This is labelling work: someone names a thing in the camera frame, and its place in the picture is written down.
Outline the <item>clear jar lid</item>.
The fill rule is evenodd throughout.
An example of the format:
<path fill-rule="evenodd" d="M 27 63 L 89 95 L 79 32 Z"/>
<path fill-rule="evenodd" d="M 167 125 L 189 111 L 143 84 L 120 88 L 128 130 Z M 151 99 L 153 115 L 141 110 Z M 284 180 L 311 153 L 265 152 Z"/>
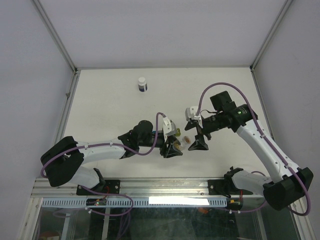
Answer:
<path fill-rule="evenodd" d="M 184 145 L 190 145 L 191 144 L 191 139 L 188 136 L 183 136 L 182 137 L 182 142 Z"/>

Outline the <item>weekly pill organizer strip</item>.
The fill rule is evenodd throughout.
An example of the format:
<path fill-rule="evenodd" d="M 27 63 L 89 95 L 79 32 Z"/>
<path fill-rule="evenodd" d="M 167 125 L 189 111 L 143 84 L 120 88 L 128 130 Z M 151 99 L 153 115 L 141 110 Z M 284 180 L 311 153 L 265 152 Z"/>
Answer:
<path fill-rule="evenodd" d="M 181 130 L 179 128 L 176 129 L 176 133 L 174 134 L 176 137 L 181 136 Z"/>

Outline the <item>clear jar orange pills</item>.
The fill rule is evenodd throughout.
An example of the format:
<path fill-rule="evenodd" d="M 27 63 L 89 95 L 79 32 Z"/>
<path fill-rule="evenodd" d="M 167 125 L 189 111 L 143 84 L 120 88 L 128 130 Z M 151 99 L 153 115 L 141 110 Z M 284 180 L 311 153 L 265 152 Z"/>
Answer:
<path fill-rule="evenodd" d="M 173 148 L 177 151 L 183 151 L 185 147 L 185 144 L 178 139 L 173 142 Z"/>

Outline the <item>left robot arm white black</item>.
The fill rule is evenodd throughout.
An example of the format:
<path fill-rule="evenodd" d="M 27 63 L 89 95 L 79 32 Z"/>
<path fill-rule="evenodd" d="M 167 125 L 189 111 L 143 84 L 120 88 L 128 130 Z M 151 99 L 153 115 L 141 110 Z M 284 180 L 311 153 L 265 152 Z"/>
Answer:
<path fill-rule="evenodd" d="M 165 124 L 162 130 L 153 130 L 153 124 L 148 120 L 142 120 L 127 133 L 103 142 L 79 142 L 66 136 L 41 156 L 41 176 L 48 179 L 53 188 L 72 183 L 97 195 L 105 191 L 107 184 L 99 169 L 86 168 L 85 164 L 141 155 L 141 147 L 157 148 L 165 159 L 182 156 L 182 151 L 174 146 L 176 140 L 173 122 Z"/>

